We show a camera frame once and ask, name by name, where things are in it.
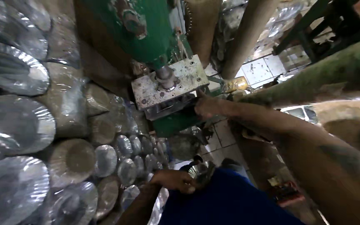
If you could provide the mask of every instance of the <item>forearm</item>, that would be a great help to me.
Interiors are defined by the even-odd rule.
[[[331,224],[360,223],[360,152],[320,127],[279,111],[222,101],[219,114],[273,140]]]
[[[117,225],[147,225],[161,188],[160,185],[146,184],[122,214]]]

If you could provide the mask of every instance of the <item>hand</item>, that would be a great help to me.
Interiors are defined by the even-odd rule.
[[[169,190],[179,190],[183,194],[195,191],[195,180],[187,172],[178,170],[159,170],[150,181],[151,184],[161,185]]]
[[[209,119],[220,113],[220,100],[204,94],[197,90],[197,96],[200,98],[194,107],[195,113],[203,117],[203,120]]]

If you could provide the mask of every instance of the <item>silver foil plate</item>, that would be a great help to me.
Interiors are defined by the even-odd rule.
[[[45,164],[34,157],[0,160],[0,225],[17,224],[30,216],[49,191]]]

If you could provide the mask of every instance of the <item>white tile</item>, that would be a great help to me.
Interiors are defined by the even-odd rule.
[[[301,45],[293,46],[287,49],[287,53],[296,68],[310,63],[310,59]]]
[[[269,55],[263,59],[274,77],[286,72],[279,56]]]
[[[217,74],[217,71],[213,69],[213,66],[211,63],[208,64],[208,66],[205,68],[205,73],[207,76],[212,76]]]
[[[234,136],[230,131],[230,127],[227,121],[228,120],[222,120],[218,123],[215,123],[214,125],[222,147],[226,147],[236,143],[236,140],[234,139]]]
[[[260,86],[262,86],[262,85],[264,85],[264,84],[267,84],[267,83],[269,83],[269,82],[272,82],[273,80],[274,80],[274,77],[269,78],[269,79],[264,80],[264,81],[261,81],[261,82],[259,82],[259,83],[253,84],[253,85],[251,85],[251,87],[255,89],[255,88],[258,88],[258,87],[260,87]]]
[[[219,75],[214,76],[217,79],[221,79]],[[213,81],[209,81],[209,86],[208,86],[210,91],[216,91],[218,89],[220,89],[220,84],[213,82]]]
[[[191,161],[183,161],[174,165],[175,170],[179,170],[182,166],[188,165]]]
[[[247,78],[248,84],[256,84],[260,81],[273,77],[265,60],[258,59],[241,67]]]
[[[213,129],[213,135],[208,139],[208,146],[210,151],[215,151],[217,149],[220,149],[222,146],[220,145],[220,141],[217,137],[215,130]]]
[[[219,151],[222,151],[223,159],[225,158],[232,159],[238,162],[239,164],[241,164],[242,166],[244,166],[244,169],[248,169],[248,165],[245,162],[244,157],[240,149],[238,148],[237,144],[227,146],[226,148],[222,148]]]
[[[224,159],[222,149],[219,149],[219,150],[204,154],[201,157],[203,158],[204,161],[211,161],[216,166],[220,166],[222,164],[223,159]]]
[[[237,72],[235,78],[240,77],[240,76],[245,76],[245,74],[244,74],[244,72],[243,72],[243,70],[242,70],[241,68],[240,68],[240,70]]]
[[[284,50],[278,54],[279,59],[281,60],[286,71],[290,71],[295,68],[294,62],[288,56],[287,50]]]
[[[216,166],[222,164],[223,159],[229,158],[240,163],[247,170],[248,165],[244,160],[244,157],[238,148],[237,144],[227,146],[226,148],[218,149],[210,153],[206,153],[201,156],[204,161],[212,161]]]

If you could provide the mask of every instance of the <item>tattoo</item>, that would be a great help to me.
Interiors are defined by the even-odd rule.
[[[323,145],[319,148],[350,175],[360,181],[360,151],[353,147]]]
[[[357,150],[338,145],[322,145],[319,148],[332,160],[338,162],[348,173],[356,174],[359,170],[360,160]]]

